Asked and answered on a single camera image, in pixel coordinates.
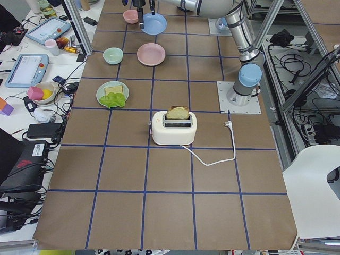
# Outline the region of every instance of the bread slice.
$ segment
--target bread slice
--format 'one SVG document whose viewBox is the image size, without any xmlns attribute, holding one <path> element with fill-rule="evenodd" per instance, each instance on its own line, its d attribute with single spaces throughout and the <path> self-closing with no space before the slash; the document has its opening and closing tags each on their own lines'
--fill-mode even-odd
<svg viewBox="0 0 340 255">
<path fill-rule="evenodd" d="M 166 113 L 168 120 L 187 120 L 189 118 L 189 109 L 185 106 L 172 106 Z"/>
<path fill-rule="evenodd" d="M 109 93 L 123 93 L 123 86 L 119 85 L 119 86 L 114 86 L 114 87 L 107 87 L 104 88 L 105 90 L 105 95 L 108 95 Z"/>
</svg>

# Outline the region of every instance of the bowl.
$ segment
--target bowl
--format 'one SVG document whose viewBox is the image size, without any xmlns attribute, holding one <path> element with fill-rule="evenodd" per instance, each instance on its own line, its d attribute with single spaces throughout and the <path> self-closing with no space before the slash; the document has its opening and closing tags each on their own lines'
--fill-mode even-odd
<svg viewBox="0 0 340 255">
<path fill-rule="evenodd" d="M 125 101 L 128 99 L 129 97 L 129 88 L 120 81 L 108 81 L 106 83 L 104 83 L 103 85 L 101 85 L 98 89 L 97 89 L 97 93 L 96 93 L 96 98 L 98 103 L 100 103 L 101 105 L 103 105 L 101 102 L 99 102 L 99 99 L 103 96 L 105 96 L 105 88 L 110 88 L 110 87 L 115 87 L 115 86 L 119 86 L 122 85 L 123 86 L 123 95 L 125 96 Z"/>
<path fill-rule="evenodd" d="M 138 15 L 136 10 L 127 10 L 123 13 L 123 18 L 128 24 L 136 24 Z"/>
<path fill-rule="evenodd" d="M 105 61 L 111 65 L 119 64 L 123 59 L 123 51 L 119 48 L 109 48 L 103 53 Z"/>
<path fill-rule="evenodd" d="M 40 89 L 48 89 L 52 91 L 52 94 L 44 100 L 32 100 L 34 103 L 36 103 L 37 105 L 49 105 L 50 103 L 53 102 L 55 96 L 57 95 L 57 88 L 58 88 L 57 82 L 54 82 L 54 81 L 40 82 L 36 84 L 35 87 L 38 87 Z"/>
<path fill-rule="evenodd" d="M 137 51 L 137 58 L 144 65 L 159 65 L 165 59 L 165 50 L 159 44 L 143 44 Z"/>
<path fill-rule="evenodd" d="M 155 13 L 155 15 L 147 13 L 144 15 L 144 28 L 142 29 L 144 33 L 158 35 L 164 32 L 166 26 L 166 19 L 159 13 Z"/>
</svg>

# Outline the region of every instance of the pink bowl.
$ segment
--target pink bowl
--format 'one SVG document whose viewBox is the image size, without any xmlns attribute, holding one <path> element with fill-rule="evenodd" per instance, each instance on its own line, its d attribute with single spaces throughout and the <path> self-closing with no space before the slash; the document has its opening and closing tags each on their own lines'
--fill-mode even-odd
<svg viewBox="0 0 340 255">
<path fill-rule="evenodd" d="M 123 13 L 123 18 L 129 24 L 136 24 L 138 22 L 137 11 L 127 10 Z"/>
<path fill-rule="evenodd" d="M 159 44 L 143 44 L 137 51 L 137 58 L 144 65 L 159 65 L 165 59 L 165 50 Z"/>
</svg>

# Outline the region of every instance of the lettuce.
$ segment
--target lettuce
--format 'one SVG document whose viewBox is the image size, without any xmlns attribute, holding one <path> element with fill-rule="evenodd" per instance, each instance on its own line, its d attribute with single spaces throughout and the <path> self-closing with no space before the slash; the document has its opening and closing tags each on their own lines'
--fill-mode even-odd
<svg viewBox="0 0 340 255">
<path fill-rule="evenodd" d="M 125 96 L 122 93 L 110 92 L 107 96 L 102 96 L 99 99 L 99 102 L 103 105 L 106 105 L 107 108 L 112 108 L 117 106 L 125 106 L 125 100 Z"/>
</svg>

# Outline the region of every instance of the white toaster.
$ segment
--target white toaster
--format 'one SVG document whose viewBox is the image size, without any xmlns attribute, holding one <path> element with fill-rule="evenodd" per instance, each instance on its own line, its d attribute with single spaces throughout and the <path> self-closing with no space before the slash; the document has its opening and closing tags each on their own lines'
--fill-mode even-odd
<svg viewBox="0 0 340 255">
<path fill-rule="evenodd" d="M 158 145 L 189 145 L 195 139 L 196 116 L 189 112 L 187 120 L 167 120 L 166 110 L 152 117 L 152 138 Z"/>
</svg>

